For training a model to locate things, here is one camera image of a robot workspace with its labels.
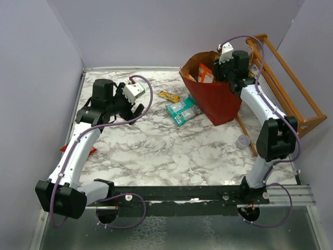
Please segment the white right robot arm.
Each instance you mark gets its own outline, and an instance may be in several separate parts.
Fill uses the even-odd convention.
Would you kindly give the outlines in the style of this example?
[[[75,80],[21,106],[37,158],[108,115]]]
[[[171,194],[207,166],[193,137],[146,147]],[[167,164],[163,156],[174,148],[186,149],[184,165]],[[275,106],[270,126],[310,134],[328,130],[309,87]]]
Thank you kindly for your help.
[[[239,198],[250,204],[258,197],[256,189],[265,186],[274,166],[287,162],[298,140],[298,121],[286,116],[267,98],[255,77],[249,75],[249,54],[236,51],[225,44],[214,60],[213,75],[216,80],[227,81],[232,93],[245,102],[258,118],[262,128],[257,138],[258,156],[249,174],[246,187],[239,190]]]

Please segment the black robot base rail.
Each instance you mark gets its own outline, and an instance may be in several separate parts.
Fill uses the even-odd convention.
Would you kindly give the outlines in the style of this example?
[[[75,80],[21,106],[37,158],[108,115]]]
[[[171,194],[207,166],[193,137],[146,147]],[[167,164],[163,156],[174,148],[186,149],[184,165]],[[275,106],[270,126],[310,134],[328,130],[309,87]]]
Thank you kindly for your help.
[[[269,196],[264,187],[258,190],[241,185],[203,186],[111,186],[110,201],[89,205],[102,216],[173,217],[235,216],[238,206],[266,205]]]

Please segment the orange Fox's fruits candy bag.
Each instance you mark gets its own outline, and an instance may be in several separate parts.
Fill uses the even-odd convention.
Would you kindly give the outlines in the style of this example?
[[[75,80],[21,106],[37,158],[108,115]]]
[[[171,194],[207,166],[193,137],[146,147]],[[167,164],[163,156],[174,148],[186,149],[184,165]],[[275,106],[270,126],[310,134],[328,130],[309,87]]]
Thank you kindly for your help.
[[[186,78],[187,78],[188,80],[190,80],[190,81],[197,82],[197,80],[196,80],[192,75],[190,75],[190,74],[187,74],[187,75],[186,75]]]

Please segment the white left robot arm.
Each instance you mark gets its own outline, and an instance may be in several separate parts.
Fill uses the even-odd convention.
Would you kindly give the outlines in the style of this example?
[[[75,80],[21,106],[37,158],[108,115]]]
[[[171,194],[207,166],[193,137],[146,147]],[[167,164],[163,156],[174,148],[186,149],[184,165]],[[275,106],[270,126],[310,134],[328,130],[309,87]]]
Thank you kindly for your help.
[[[133,80],[129,84],[109,79],[94,81],[91,97],[76,113],[73,133],[60,162],[46,181],[39,180],[35,186],[44,211],[78,219],[86,205],[97,200],[105,206],[113,203],[111,182],[95,181],[80,187],[81,172],[103,126],[113,123],[111,118],[120,117],[133,124],[142,114],[142,104],[132,108],[144,93],[144,87]]]

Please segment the teal Fox's mint candy bag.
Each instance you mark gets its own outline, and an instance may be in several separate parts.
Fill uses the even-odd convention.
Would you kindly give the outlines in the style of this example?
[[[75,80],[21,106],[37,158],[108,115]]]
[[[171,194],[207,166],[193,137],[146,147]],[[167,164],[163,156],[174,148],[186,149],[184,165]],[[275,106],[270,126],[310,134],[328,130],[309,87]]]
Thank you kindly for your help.
[[[181,126],[192,118],[203,114],[191,95],[184,100],[165,106],[177,126]]]

